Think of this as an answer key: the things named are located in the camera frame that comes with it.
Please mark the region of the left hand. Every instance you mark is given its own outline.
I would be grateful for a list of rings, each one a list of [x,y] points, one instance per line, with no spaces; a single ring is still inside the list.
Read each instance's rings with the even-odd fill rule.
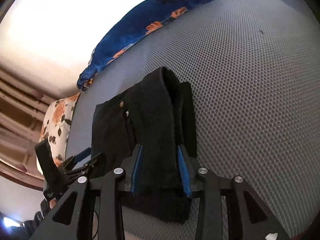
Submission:
[[[48,202],[48,204],[49,204],[49,208],[52,210],[56,206],[57,200],[53,198]]]

